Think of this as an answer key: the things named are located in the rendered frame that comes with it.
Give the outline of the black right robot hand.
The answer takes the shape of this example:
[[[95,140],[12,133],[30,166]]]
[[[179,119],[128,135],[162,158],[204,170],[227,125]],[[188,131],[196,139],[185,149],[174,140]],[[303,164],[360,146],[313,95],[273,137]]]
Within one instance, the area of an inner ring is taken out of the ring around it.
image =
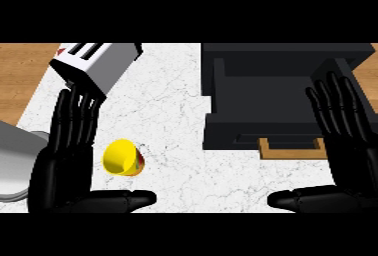
[[[267,205],[295,213],[378,214],[378,134],[346,76],[326,73],[306,88],[323,135],[334,185],[284,190]]]

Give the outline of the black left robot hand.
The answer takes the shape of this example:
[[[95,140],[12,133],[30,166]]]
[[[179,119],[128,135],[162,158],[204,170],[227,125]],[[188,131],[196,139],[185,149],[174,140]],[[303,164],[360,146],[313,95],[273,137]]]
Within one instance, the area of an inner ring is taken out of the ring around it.
[[[31,173],[30,213],[130,213],[157,203],[148,190],[92,190],[93,143],[103,100],[77,86],[59,93],[47,146]]]

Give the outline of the yellow cup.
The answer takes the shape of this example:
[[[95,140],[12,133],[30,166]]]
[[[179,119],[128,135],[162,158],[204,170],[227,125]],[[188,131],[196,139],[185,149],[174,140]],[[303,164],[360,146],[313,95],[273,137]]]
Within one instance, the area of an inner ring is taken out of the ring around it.
[[[102,156],[106,172],[118,176],[136,176],[145,168],[145,158],[127,139],[115,140],[106,147]]]

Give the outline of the dark grey open drawer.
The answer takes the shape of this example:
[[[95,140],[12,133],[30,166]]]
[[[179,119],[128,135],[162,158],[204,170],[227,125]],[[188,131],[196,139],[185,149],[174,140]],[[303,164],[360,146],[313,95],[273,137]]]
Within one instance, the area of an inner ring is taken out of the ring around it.
[[[306,89],[332,71],[351,77],[374,54],[369,43],[204,43],[201,89],[207,150],[312,149],[322,137]]]

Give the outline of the white and black toaster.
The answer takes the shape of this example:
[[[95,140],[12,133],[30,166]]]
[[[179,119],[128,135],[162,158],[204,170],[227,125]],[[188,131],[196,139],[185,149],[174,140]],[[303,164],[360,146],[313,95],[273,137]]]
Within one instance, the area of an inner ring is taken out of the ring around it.
[[[105,99],[142,53],[140,43],[71,43],[50,66],[68,88],[77,85],[81,93]]]

